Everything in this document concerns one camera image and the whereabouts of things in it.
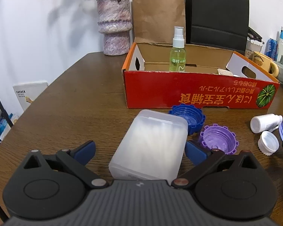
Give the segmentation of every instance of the green pumpkin picture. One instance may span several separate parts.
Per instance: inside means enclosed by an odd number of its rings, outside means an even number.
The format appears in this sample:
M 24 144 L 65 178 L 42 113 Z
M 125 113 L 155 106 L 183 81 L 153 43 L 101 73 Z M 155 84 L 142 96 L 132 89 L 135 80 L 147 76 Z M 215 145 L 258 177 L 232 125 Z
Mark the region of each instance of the green pumpkin picture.
M 256 104 L 259 108 L 262 108 L 272 100 L 275 95 L 275 86 L 273 84 L 267 85 L 258 94 Z

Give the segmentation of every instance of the vase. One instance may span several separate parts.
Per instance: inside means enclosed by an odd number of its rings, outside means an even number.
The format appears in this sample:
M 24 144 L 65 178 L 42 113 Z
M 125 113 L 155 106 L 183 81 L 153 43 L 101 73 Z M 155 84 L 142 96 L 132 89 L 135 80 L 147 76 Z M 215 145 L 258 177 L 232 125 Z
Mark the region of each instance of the vase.
M 128 31 L 132 29 L 130 0 L 97 0 L 99 32 L 104 34 L 104 54 L 129 52 Z

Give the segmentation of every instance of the blue can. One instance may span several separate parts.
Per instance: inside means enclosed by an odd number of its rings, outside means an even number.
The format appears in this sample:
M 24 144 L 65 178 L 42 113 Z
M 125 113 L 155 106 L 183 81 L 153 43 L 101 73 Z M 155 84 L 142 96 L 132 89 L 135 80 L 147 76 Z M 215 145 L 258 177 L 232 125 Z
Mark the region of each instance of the blue can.
M 265 55 L 270 57 L 272 60 L 276 60 L 276 52 L 277 52 L 278 43 L 274 39 L 269 39 L 266 45 L 266 53 Z

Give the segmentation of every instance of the mug handle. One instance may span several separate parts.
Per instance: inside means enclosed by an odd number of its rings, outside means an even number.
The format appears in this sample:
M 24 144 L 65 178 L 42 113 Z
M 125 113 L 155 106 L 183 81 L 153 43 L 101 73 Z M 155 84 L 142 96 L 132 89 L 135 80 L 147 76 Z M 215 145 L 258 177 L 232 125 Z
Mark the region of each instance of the mug handle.
M 274 68 L 274 71 L 271 73 L 273 77 L 277 77 L 279 75 L 279 67 L 275 62 L 270 62 L 272 64 L 272 67 Z

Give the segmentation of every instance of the cardboard box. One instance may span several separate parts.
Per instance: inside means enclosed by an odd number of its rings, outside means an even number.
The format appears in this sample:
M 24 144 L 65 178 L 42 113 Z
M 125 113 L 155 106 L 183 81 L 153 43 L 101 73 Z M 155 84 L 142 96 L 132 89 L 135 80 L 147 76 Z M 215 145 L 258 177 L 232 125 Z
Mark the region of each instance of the cardboard box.
M 188 44 L 185 49 L 186 72 L 168 72 L 171 46 L 133 43 L 122 67 L 128 108 L 269 108 L 280 83 L 254 62 L 231 50 Z M 239 77 L 218 75 L 218 68 Z

